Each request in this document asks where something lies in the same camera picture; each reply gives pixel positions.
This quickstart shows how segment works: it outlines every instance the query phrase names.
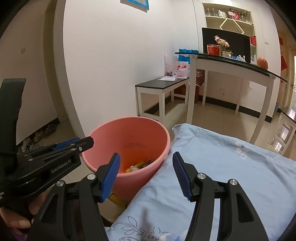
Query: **blue bedsheet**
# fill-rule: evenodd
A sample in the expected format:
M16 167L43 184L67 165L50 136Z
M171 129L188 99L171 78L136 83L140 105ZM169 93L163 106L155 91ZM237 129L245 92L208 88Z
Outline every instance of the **blue bedsheet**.
M179 151L215 181L236 179L254 205L270 241L276 241L296 212L296 162L249 144L189 124L173 127L168 157L138 192L127 210L107 230L109 240L183 241L195 203L182 195L172 166ZM219 200L215 201L212 241L217 240Z

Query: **picture frame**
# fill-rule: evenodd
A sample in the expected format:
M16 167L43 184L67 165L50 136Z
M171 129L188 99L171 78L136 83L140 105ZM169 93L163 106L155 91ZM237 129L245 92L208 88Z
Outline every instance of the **picture frame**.
M149 0L120 0L121 3L136 7L138 9L148 11L149 10Z

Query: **white table leg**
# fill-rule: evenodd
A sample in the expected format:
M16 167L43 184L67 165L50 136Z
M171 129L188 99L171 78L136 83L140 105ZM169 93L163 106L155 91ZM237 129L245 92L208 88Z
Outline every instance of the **white table leg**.
M257 140L259 133L261 131L261 128L263 126L265 117L267 115L268 107L270 104L273 87L274 87L274 79L270 78L269 85L267 86L266 92L265 92L265 98L264 98L261 114L260 114L259 120L257 122L256 128L254 130L254 133L253 133L251 140L250 140L251 144L255 144L255 141Z
M165 122L165 93L159 94L159 122Z
M276 128L273 130L272 132L272 136L270 137L270 140L268 142L269 145L271 145L273 139L274 139L274 136L276 135L277 131L279 130L279 128L283 125L283 122L284 122L284 119L282 118L282 116L280 115L279 116L279 120L278 120L278 123L276 124Z
M187 109L186 123L192 123L193 109L194 109L194 97L195 97L195 85L196 85L196 59L190 58L190 84L189 84L189 100Z
M143 107L142 107L142 98L141 98L140 87L137 87L137 94L138 94L139 115L143 116Z
M174 102L174 90L170 92L170 100Z
M239 89L239 98L238 98L238 100L237 100L237 107L236 107L236 109L235 109L235 113L236 113L236 114L237 114L238 111L239 111L239 105L240 105L241 98L242 98L242 86L243 86L243 81L244 81L244 79L242 78L242 80L241 80L241 87L240 87L240 89Z
M189 82L186 83L185 104L188 104Z
M203 93L203 97L202 97L202 105L205 105L205 98L207 96L207 74L208 71L205 71L205 84L204 84L204 93Z
M294 136L295 130L296 130L296 128L293 127L293 131L292 131L292 133L291 133L291 135L290 135L290 137L289 137L289 139L288 139L288 141L287 141L287 144L286 144L285 148L284 148L283 151L281 152L281 155L284 155L284 153L286 152L286 150L287 150L287 148L288 148L288 146L289 146L289 144L290 144L290 142L291 142L291 140L292 140L292 138L293 138L293 136Z

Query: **flower vase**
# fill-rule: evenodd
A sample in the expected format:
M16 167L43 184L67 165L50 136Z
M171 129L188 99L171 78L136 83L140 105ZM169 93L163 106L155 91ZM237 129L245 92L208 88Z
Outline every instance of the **flower vase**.
M226 49L225 46L219 45L220 48L220 56L223 56L223 51Z

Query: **human hand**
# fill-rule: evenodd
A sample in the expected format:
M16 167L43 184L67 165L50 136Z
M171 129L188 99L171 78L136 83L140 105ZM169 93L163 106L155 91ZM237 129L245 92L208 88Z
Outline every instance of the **human hand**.
M28 208L32 215L36 215L39 212L39 209L41 208L41 205L43 204L45 198L46 193L42 193L29 204ZM22 235L22 233L18 229L28 229L31 227L31 223L29 220L27 220L20 214L10 210L9 208L0 208L0 216L2 217L5 224L17 234Z

